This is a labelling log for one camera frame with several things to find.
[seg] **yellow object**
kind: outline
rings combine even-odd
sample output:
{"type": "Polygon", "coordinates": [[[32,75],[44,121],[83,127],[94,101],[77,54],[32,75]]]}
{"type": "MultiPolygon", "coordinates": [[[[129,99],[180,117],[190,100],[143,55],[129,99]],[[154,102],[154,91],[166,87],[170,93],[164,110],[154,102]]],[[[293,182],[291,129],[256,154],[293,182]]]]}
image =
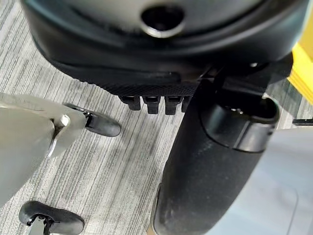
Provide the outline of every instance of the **yellow object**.
{"type": "Polygon", "coordinates": [[[300,44],[296,44],[292,52],[294,62],[289,81],[313,104],[313,63],[300,44]]]}
{"type": "Polygon", "coordinates": [[[313,14],[311,14],[306,29],[299,41],[301,47],[313,61],[313,14]]]}

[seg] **striped carpet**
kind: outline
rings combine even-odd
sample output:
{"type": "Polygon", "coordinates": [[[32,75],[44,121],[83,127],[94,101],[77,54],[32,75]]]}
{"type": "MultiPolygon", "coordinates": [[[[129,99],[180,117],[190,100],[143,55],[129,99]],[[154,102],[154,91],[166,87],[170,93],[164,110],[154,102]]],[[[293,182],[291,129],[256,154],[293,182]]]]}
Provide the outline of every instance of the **striped carpet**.
{"type": "MultiPolygon", "coordinates": [[[[0,0],[0,92],[70,102],[105,113],[123,127],[116,138],[84,131],[62,156],[44,161],[0,209],[1,235],[25,234],[18,211],[30,199],[81,215],[85,235],[145,234],[182,113],[166,116],[164,102],[159,115],[147,114],[145,106],[132,112],[118,97],[57,71],[35,49],[13,0],[0,0]]],[[[288,81],[271,86],[268,94],[284,108],[279,128],[292,127],[293,117],[312,117],[312,107],[288,81]]]]}

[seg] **black plastic housing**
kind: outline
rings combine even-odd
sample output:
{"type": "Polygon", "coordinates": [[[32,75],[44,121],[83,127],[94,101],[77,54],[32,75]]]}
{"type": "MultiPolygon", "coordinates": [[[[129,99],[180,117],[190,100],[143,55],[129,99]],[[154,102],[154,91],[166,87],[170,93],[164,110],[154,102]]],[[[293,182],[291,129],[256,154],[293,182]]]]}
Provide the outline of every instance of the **black plastic housing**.
{"type": "Polygon", "coordinates": [[[155,39],[103,28],[61,0],[22,0],[36,45],[55,67],[112,94],[139,96],[192,95],[212,62],[284,57],[302,32],[309,3],[267,0],[215,30],[155,39]]]}
{"type": "Polygon", "coordinates": [[[156,234],[206,234],[244,187],[279,120],[270,99],[225,106],[212,94],[203,81],[180,125],[152,213],[156,234]]]}

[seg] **metal bracket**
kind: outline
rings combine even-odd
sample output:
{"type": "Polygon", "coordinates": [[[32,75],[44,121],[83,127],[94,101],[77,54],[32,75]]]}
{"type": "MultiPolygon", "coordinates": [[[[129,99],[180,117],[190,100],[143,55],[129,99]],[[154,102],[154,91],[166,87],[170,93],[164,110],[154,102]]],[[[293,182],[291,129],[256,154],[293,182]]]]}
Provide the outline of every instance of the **metal bracket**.
{"type": "Polygon", "coordinates": [[[45,232],[45,217],[37,216],[31,223],[26,235],[49,235],[45,232]]]}

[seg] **screw hole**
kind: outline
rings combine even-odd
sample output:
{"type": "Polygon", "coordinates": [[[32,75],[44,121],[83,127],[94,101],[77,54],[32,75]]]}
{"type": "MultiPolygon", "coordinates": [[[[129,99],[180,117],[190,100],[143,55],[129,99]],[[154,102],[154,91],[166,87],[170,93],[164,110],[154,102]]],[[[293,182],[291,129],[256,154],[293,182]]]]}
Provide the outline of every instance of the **screw hole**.
{"type": "Polygon", "coordinates": [[[157,38],[172,37],[183,29],[184,12],[178,6],[154,6],[141,14],[142,29],[157,38]]]}

